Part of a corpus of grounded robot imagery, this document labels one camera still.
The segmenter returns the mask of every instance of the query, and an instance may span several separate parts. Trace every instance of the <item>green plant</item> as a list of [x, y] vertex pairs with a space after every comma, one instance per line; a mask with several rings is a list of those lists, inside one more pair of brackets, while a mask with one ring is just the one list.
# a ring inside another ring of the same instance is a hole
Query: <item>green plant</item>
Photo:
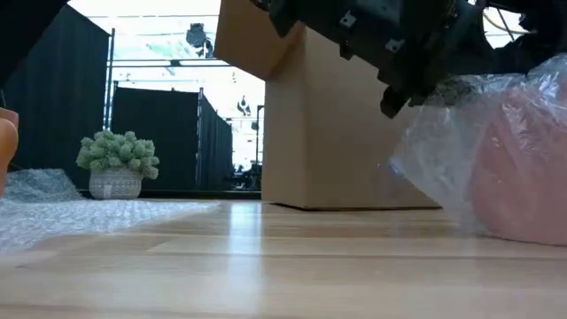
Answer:
[[102, 172], [107, 168], [127, 167], [144, 177], [158, 178], [159, 159], [154, 155], [153, 141], [137, 139], [134, 132], [114, 134], [102, 131], [95, 138], [81, 140], [77, 165], [84, 169]]

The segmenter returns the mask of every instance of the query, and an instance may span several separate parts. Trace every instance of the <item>cardboard box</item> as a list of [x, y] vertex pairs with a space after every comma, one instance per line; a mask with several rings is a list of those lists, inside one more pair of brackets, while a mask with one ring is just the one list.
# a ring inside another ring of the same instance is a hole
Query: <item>cardboard box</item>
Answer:
[[223, 0], [215, 48], [266, 81], [262, 197], [306, 209], [437, 206], [385, 165], [415, 114], [380, 113], [377, 70], [298, 24], [281, 39], [249, 0]]

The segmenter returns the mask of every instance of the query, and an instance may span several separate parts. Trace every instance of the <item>plastic bag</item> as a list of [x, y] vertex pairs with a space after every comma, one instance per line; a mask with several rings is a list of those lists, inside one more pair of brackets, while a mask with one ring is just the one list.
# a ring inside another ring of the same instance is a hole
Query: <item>plastic bag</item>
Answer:
[[391, 158], [467, 231], [567, 245], [567, 55], [438, 86]]

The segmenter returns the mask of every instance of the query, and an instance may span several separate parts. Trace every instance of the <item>plastic wrap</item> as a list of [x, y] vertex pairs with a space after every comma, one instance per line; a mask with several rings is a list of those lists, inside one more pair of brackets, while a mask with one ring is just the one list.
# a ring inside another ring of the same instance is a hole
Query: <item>plastic wrap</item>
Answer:
[[467, 231], [567, 245], [567, 55], [438, 86], [393, 169]]
[[62, 170], [8, 174], [0, 200], [0, 253], [31, 247], [46, 238], [131, 230], [206, 213], [218, 203], [88, 200]]

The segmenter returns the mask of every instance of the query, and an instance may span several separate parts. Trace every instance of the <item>potted plant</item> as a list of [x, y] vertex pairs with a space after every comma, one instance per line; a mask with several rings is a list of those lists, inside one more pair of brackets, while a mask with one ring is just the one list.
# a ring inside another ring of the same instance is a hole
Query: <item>potted plant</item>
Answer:
[[140, 195], [142, 179], [158, 178], [159, 159], [153, 141], [111, 131], [81, 140], [77, 165], [90, 170], [89, 190], [96, 199], [133, 199]]

